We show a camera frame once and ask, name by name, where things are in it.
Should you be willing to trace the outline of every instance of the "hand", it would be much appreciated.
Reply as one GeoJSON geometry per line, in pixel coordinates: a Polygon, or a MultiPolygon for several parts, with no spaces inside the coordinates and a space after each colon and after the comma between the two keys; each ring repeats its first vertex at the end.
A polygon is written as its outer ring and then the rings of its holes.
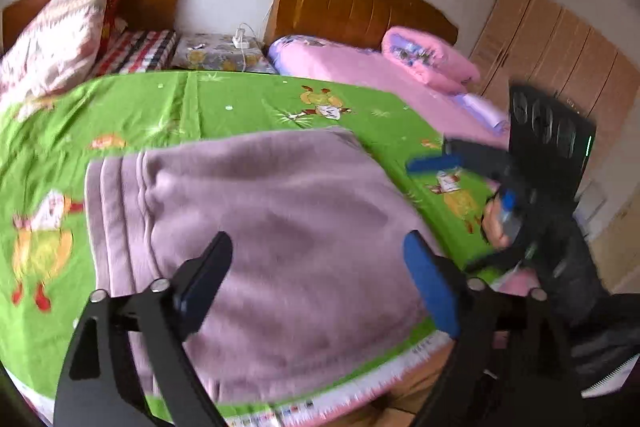
{"type": "Polygon", "coordinates": [[[502,212],[502,204],[500,198],[496,196],[489,201],[484,208],[482,216],[482,229],[491,246],[496,250],[506,248],[510,245],[511,239],[504,235],[502,224],[500,222],[500,213],[502,212]]]}

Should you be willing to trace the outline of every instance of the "red shoe print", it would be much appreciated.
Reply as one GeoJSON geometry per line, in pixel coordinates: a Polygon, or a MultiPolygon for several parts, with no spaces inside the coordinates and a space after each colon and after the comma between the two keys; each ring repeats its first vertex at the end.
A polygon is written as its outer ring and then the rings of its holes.
{"type": "Polygon", "coordinates": [[[23,294],[24,294],[24,290],[22,288],[22,281],[18,281],[18,287],[11,294],[11,302],[14,303],[14,306],[17,306],[18,304],[20,304],[23,294]]]}
{"type": "Polygon", "coordinates": [[[36,306],[41,312],[51,311],[51,301],[46,295],[44,295],[44,284],[41,282],[38,283],[38,287],[36,288],[34,300],[36,301],[36,306]]]}

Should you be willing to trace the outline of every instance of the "white patterned pillow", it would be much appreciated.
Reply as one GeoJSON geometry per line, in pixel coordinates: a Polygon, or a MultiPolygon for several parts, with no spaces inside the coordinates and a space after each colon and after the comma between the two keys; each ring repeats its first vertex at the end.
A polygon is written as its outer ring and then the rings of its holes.
{"type": "Polygon", "coordinates": [[[100,46],[106,0],[51,0],[0,61],[0,110],[85,80],[100,46]]]}

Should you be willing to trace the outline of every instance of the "plaid bedding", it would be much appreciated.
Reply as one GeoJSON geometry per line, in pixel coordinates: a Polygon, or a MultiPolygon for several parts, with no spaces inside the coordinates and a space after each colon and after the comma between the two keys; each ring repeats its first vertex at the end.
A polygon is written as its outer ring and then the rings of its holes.
{"type": "Polygon", "coordinates": [[[94,66],[89,78],[161,70],[168,64],[176,44],[177,35],[172,30],[126,31],[94,66]]]}

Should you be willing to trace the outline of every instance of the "pink quilt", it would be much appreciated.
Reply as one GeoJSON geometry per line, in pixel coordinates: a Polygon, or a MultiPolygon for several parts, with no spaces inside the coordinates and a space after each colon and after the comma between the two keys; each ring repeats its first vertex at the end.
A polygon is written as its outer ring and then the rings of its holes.
{"type": "Polygon", "coordinates": [[[455,97],[440,93],[379,52],[305,36],[274,42],[269,57],[280,74],[392,92],[434,129],[450,137],[507,148],[509,133],[483,125],[455,97]]]}

